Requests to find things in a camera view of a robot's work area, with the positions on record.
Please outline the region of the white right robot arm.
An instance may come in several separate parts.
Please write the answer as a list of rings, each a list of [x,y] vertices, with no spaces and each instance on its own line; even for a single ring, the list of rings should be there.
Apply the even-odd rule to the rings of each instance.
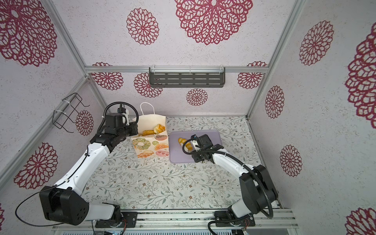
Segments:
[[[272,202],[278,199],[278,192],[263,165],[245,164],[221,145],[193,146],[191,155],[196,162],[210,161],[239,180],[241,199],[227,209],[226,215],[216,216],[216,225],[237,226],[260,212],[269,219],[274,217]]]

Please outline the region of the round crusty yellow bread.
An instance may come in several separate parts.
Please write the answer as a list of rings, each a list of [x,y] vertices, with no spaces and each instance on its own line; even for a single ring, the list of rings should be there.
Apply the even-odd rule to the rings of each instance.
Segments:
[[[149,135],[154,135],[154,134],[155,134],[154,130],[145,130],[145,131],[143,131],[141,136],[149,136]]]

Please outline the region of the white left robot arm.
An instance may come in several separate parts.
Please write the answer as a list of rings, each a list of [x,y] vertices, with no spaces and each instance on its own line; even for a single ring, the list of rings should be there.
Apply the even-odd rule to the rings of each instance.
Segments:
[[[89,203],[82,198],[83,190],[99,164],[127,137],[138,134],[136,122],[115,124],[104,128],[90,140],[84,154],[54,186],[45,186],[39,193],[46,220],[79,225],[83,221],[100,220],[106,227],[118,227],[123,215],[118,205]]]

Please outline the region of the striped croissant bread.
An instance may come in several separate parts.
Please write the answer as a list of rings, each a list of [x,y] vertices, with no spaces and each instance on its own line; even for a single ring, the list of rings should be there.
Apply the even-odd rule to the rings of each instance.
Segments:
[[[179,138],[178,143],[186,152],[192,152],[194,150],[190,141],[184,138]]]

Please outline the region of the printed white paper bag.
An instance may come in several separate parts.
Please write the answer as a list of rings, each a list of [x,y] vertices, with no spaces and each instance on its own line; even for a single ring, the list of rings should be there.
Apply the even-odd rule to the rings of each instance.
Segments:
[[[152,109],[152,113],[146,114],[143,111],[143,105],[153,105],[148,102],[140,104],[141,115],[139,115],[138,121],[138,135],[131,138],[133,148],[139,159],[143,158],[168,158],[169,157],[169,145],[167,128],[165,132],[160,134],[154,134],[149,136],[141,136],[145,130],[153,130],[157,124],[161,124],[166,127],[166,117],[156,114],[155,109]]]

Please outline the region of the knotted golden bun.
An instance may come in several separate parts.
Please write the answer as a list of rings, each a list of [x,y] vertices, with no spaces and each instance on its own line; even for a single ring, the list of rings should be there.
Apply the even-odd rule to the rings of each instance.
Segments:
[[[154,127],[154,133],[155,134],[160,134],[162,132],[165,132],[166,131],[166,127],[161,125],[161,124],[157,124],[155,127]]]

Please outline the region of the cream bread tongs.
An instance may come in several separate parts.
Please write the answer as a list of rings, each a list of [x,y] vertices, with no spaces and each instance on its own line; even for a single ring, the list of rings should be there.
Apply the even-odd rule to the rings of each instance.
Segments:
[[[195,146],[193,145],[192,141],[185,140],[183,141],[184,150],[188,153],[196,151]]]

